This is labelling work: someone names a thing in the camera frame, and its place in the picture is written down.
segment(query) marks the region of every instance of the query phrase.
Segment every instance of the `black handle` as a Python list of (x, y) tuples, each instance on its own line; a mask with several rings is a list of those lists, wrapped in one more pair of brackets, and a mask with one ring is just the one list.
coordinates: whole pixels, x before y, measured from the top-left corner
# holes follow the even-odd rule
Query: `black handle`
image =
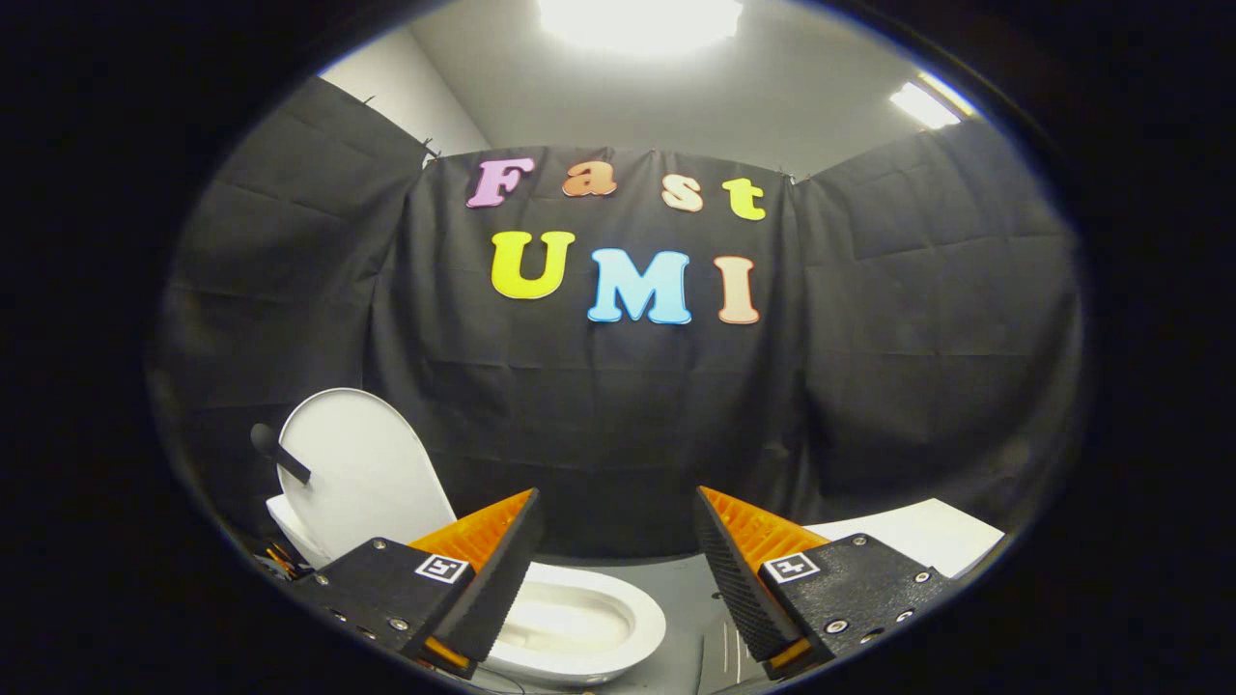
[(271, 459), (281, 469), (292, 474), (292, 477), (299, 480), (300, 485), (309, 485), (309, 476), (313, 475), (311, 471), (279, 444), (279, 435), (273, 429), (257, 423), (253, 425), (253, 429), (248, 430), (248, 439), (253, 443), (253, 448), (257, 449), (258, 454)]

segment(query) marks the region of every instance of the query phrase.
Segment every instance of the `toilet bowl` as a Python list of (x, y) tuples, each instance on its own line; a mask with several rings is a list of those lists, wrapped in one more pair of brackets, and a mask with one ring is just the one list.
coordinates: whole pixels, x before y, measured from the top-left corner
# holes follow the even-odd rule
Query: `toilet bowl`
[[(456, 521), (429, 455), (384, 401), (355, 388), (310, 396), (279, 444), (311, 471), (277, 469), (266, 507), (313, 568), (370, 538), (412, 543)], [(595, 571), (531, 563), (485, 667), (554, 685), (612, 680), (665, 637), (665, 613), (640, 589)]]
[(596, 685), (665, 637), (656, 601), (625, 581), (533, 563), (485, 665), (552, 685)]

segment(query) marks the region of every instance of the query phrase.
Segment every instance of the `yellow letter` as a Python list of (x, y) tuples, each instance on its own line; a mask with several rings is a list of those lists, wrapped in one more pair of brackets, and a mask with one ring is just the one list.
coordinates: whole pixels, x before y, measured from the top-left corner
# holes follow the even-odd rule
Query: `yellow letter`
[(666, 174), (661, 179), (665, 190), (661, 192), (661, 200), (665, 204), (688, 213), (697, 213), (703, 209), (703, 198), (700, 197), (700, 182), (679, 174)]
[(519, 275), (519, 263), (524, 260), (524, 246), (533, 240), (527, 231), (499, 231), (493, 235), (493, 271), (489, 279), (499, 294), (512, 299), (540, 299), (549, 297), (562, 284), (566, 270), (566, 247), (575, 241), (570, 231), (546, 231), (541, 235), (545, 244), (545, 272), (536, 279), (524, 279)]
[(571, 177), (562, 184), (562, 193), (572, 198), (578, 195), (609, 195), (618, 190), (614, 183), (614, 168), (608, 162), (583, 162), (566, 169)]
[(766, 213), (755, 207), (755, 198), (763, 198), (764, 189), (751, 185), (751, 179), (734, 178), (721, 187), (729, 192), (729, 208), (734, 210), (735, 215), (745, 220), (764, 219)]

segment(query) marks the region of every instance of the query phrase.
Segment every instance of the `letter u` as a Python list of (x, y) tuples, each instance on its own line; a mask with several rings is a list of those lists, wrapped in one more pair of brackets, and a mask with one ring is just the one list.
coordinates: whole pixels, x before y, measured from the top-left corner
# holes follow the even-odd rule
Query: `letter u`
[(562, 284), (566, 270), (566, 247), (575, 241), (570, 231), (546, 231), (541, 234), (545, 244), (545, 272), (536, 279), (525, 279), (519, 275), (519, 265), (524, 260), (524, 246), (533, 240), (527, 231), (499, 231), (493, 235), (493, 271), (489, 279), (499, 294), (512, 299), (540, 299), (549, 297)]

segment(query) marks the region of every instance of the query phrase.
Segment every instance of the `blue letter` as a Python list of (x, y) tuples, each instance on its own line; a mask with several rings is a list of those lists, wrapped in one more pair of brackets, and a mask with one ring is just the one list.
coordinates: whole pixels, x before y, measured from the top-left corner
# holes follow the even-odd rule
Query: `blue letter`
[(588, 309), (590, 319), (601, 323), (620, 319), (622, 310), (616, 301), (616, 294), (620, 294), (630, 320), (638, 322), (648, 301), (655, 296), (648, 320), (691, 323), (691, 312), (682, 298), (682, 271), (691, 262), (686, 254), (661, 251), (653, 256), (644, 275), (639, 275), (635, 263), (622, 249), (597, 249), (592, 260), (601, 267), (601, 275), (597, 276), (597, 305)]

